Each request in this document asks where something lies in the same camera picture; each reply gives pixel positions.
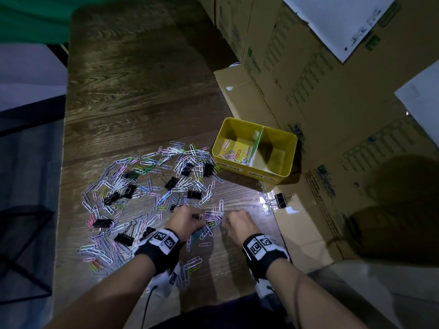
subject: wood grain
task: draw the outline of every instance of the wood grain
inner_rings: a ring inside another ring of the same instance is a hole
[[[89,6],[74,14],[71,27],[55,315],[98,282],[76,252],[89,243],[91,235],[81,192],[116,159],[153,152],[170,141],[211,147],[222,121],[231,116],[212,72],[236,61],[194,0],[129,0]],[[282,242],[271,210],[260,204],[258,182],[224,175],[234,183],[217,182],[212,199],[203,208],[218,205],[220,199],[225,210],[244,208],[263,232]],[[154,185],[163,186],[156,175],[151,178]],[[152,206],[149,196],[131,200],[121,221],[150,212]],[[169,216],[164,215],[162,225]],[[191,253],[182,250],[182,258],[203,259],[190,287],[173,291],[168,299],[152,297],[145,327],[181,311],[254,292],[241,249],[227,241],[220,228],[205,241],[212,246],[195,244]],[[142,297],[127,328],[139,328],[145,302]]]

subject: left hand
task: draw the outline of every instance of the left hand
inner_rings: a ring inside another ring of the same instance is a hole
[[[165,228],[173,230],[180,239],[180,242],[184,243],[190,238],[192,233],[206,225],[204,219],[199,220],[202,214],[203,211],[195,207],[189,207],[187,205],[175,207]]]

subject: wristband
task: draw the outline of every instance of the wristband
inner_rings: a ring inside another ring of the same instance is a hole
[[[253,277],[266,279],[268,267],[274,260],[284,258],[290,260],[288,252],[272,237],[262,233],[254,234],[244,241],[244,253],[247,255],[247,264]]]
[[[155,266],[155,275],[173,268],[178,262],[182,244],[175,232],[163,228],[156,231],[153,236],[136,251],[136,255],[148,255]]]

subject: white paper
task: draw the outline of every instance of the white paper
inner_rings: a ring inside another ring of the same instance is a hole
[[[404,84],[395,95],[439,146],[439,61]]]
[[[394,0],[284,0],[342,63]]]

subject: green fabric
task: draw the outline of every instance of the green fabric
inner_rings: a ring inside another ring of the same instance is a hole
[[[80,6],[114,0],[0,0],[0,42],[62,44]]]

